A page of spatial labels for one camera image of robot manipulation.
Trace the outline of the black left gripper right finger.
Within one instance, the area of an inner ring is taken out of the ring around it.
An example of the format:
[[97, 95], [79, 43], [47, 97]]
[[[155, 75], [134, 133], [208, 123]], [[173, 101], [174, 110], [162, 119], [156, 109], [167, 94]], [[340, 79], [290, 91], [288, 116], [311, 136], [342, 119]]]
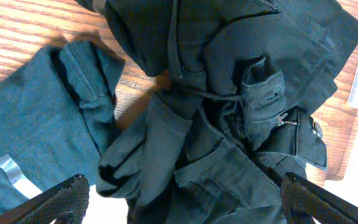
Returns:
[[287, 172], [280, 186], [288, 223], [358, 224], [358, 207], [301, 176]]

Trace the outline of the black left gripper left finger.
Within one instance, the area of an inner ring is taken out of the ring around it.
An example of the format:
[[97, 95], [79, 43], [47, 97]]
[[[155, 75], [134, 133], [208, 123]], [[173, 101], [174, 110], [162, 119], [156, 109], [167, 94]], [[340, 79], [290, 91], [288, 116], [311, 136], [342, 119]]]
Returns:
[[83, 174], [46, 190], [0, 215], [0, 223], [81, 224], [89, 205], [90, 185]]

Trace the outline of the dark garment with tape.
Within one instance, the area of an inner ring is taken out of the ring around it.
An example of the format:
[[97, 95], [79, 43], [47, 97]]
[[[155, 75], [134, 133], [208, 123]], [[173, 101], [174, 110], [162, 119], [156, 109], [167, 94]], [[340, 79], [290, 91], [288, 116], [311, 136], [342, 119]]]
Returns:
[[117, 138], [124, 61], [90, 41], [45, 46], [0, 83], [0, 215], [75, 174], [96, 182]]

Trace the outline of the black jeans with zipper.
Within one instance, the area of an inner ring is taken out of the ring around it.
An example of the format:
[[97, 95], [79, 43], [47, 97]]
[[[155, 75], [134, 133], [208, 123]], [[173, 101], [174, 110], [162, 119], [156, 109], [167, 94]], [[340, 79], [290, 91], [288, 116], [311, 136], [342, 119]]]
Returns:
[[358, 20], [333, 0], [82, 1], [150, 77], [147, 109], [98, 163], [129, 223], [285, 223], [287, 172], [327, 168], [312, 114], [336, 91]]

